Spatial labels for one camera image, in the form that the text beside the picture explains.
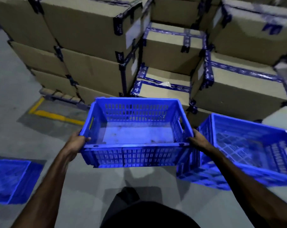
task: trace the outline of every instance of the hand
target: hand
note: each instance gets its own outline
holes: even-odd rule
[[[197,130],[193,129],[194,137],[189,137],[190,142],[192,145],[197,147],[201,151],[205,151],[212,147],[212,145],[208,142],[208,140]]]
[[[70,157],[70,161],[73,161],[74,158],[76,157],[77,153],[79,150],[83,147],[85,142],[88,142],[91,140],[91,138],[86,138],[84,136],[79,136],[81,130],[78,130],[74,132],[62,150],[60,152],[63,152],[64,154],[68,155]]]

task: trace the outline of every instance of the person's left hand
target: person's left hand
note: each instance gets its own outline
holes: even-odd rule
[[[74,160],[77,153],[82,148],[82,146],[85,144],[85,142],[88,142],[89,140],[91,140],[91,138],[79,136],[80,131],[81,130],[74,132],[61,150],[62,152],[70,156],[70,161]]]

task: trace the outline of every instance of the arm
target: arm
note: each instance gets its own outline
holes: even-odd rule
[[[287,203],[241,171],[197,130],[193,132],[191,143],[217,165],[253,226],[287,227]]]
[[[68,164],[76,157],[86,140],[85,137],[78,136],[78,133],[79,131],[73,133],[60,150],[37,191],[11,228],[55,226]]]

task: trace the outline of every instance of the crate slotted side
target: crate slotted side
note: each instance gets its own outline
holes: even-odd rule
[[[26,160],[0,160],[0,204],[23,204],[29,199],[43,165]]]
[[[92,138],[82,156],[98,168],[176,165],[190,152],[193,135],[180,118],[186,121],[178,99],[97,98],[81,131]]]
[[[208,141],[229,160],[265,186],[287,186],[287,131],[254,122],[212,114],[199,127]],[[209,157],[190,154],[177,177],[213,188],[230,190]]]

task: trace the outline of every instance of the person's right hand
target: person's right hand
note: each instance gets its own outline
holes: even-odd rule
[[[193,129],[194,137],[189,137],[192,145],[197,147],[201,151],[208,150],[208,148],[212,147],[212,145],[208,142],[208,140],[197,130]]]

